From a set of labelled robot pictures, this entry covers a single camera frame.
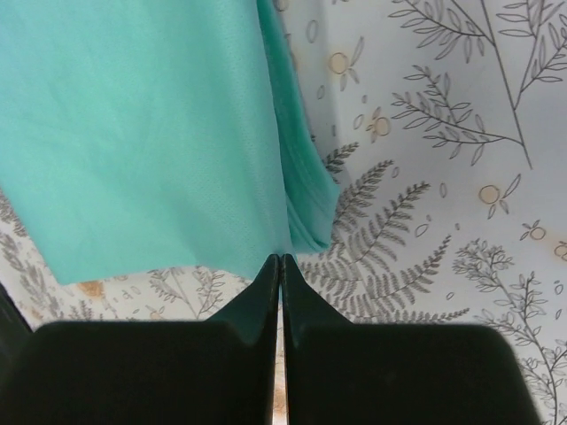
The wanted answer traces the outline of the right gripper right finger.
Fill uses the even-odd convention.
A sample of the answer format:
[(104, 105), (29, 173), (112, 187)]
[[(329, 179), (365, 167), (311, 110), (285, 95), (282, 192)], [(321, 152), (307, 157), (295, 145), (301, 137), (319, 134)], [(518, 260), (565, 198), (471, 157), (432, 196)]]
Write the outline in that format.
[(355, 324), (282, 259), (291, 424), (536, 424), (514, 353), (479, 325)]

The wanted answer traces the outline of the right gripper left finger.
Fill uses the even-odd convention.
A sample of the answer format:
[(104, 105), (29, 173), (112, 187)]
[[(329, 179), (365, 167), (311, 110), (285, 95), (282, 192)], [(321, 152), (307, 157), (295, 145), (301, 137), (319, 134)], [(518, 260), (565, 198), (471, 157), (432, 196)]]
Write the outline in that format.
[(1, 382), (4, 424), (269, 424), (279, 258), (204, 321), (58, 321)]

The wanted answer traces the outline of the teal t shirt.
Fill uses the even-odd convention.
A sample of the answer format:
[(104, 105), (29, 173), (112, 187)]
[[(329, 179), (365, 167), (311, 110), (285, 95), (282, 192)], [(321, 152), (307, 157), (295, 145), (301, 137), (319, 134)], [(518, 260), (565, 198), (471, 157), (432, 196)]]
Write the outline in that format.
[(339, 189), (270, 1), (4, 1), (1, 189), (60, 284), (253, 278), (330, 247)]

